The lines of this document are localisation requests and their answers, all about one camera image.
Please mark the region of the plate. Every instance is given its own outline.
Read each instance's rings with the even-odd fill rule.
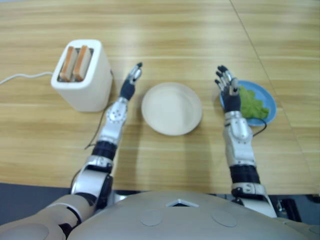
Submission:
[[[202,118],[202,104],[197,94],[176,82],[152,87],[143,97],[141,108],[146,123],[169,136],[191,132]]]
[[[239,85],[240,86],[244,86],[244,88],[246,88],[247,90],[254,91],[254,93],[255,93],[254,97],[263,102],[263,107],[264,108],[268,108],[269,109],[268,116],[266,118],[264,118],[263,120],[267,124],[271,123],[275,119],[275,117],[277,115],[277,105],[276,105],[276,101],[272,97],[272,95],[265,88],[263,88],[262,86],[254,83],[254,82],[251,82],[251,81],[240,80],[239,81]],[[224,103],[223,103],[221,94],[220,94],[220,103],[221,103],[222,107],[224,108]],[[258,127],[258,126],[264,126],[265,125],[259,119],[247,118],[246,120],[248,122],[248,125],[250,125],[250,126]]]

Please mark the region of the robotic hand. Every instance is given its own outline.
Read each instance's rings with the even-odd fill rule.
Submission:
[[[225,66],[218,66],[216,75],[220,80],[215,83],[221,90],[224,105],[225,153],[232,178],[231,193],[234,202],[275,218],[277,215],[267,195],[265,187],[260,184],[256,168],[256,159],[251,145],[253,132],[247,120],[240,112],[238,79]]]

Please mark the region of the wooden table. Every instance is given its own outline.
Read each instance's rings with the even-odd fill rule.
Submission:
[[[113,171],[115,189],[230,193],[217,65],[265,87],[277,117],[253,139],[269,194],[319,193],[319,1],[100,0],[0,2],[0,79],[53,71],[74,39],[102,42],[114,72],[110,101],[137,62]],[[141,101],[163,82],[191,87],[200,125],[165,136],[143,120]],[[0,182],[68,187],[91,149],[101,113],[73,110],[50,77],[0,86]]]

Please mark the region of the robot forearm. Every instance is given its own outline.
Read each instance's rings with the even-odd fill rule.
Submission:
[[[269,217],[276,217],[265,187],[260,184],[252,148],[253,133],[240,111],[225,113],[225,153],[235,202]]]
[[[72,194],[86,194],[94,199],[98,209],[104,208],[111,192],[113,177],[110,175],[113,160],[127,119],[128,102],[135,93],[135,84],[141,76],[142,63],[135,65],[125,79],[118,99],[105,114],[103,126],[91,156],[79,172],[72,186]]]

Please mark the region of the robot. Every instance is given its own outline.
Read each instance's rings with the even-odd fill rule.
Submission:
[[[224,66],[215,80],[224,103],[225,154],[233,201],[204,193],[149,191],[107,205],[113,160],[128,103],[142,74],[135,65],[119,97],[106,111],[92,154],[65,195],[37,214],[0,226],[0,240],[306,240],[319,239],[319,226],[277,218],[260,183],[253,133],[240,112],[238,79]]]

